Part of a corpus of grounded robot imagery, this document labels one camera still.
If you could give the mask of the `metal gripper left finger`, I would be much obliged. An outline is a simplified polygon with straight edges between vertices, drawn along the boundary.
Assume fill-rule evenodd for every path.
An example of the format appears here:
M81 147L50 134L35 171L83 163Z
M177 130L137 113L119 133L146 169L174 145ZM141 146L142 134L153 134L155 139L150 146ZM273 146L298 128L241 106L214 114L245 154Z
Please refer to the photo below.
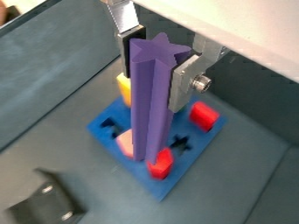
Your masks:
M146 39L146 27L139 24L137 7L131 0L99 0L105 4L115 26L125 76L130 77L130 39Z

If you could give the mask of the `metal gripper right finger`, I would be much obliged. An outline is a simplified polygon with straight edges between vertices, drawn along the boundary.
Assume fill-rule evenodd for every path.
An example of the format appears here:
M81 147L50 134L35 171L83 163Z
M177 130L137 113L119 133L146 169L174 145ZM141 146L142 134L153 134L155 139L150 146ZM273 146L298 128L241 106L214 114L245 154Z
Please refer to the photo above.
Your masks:
M174 113L189 103L194 91L207 91L211 79L206 76L206 71L230 52L225 45L201 34L194 37L193 50L195 53L173 70L169 109Z

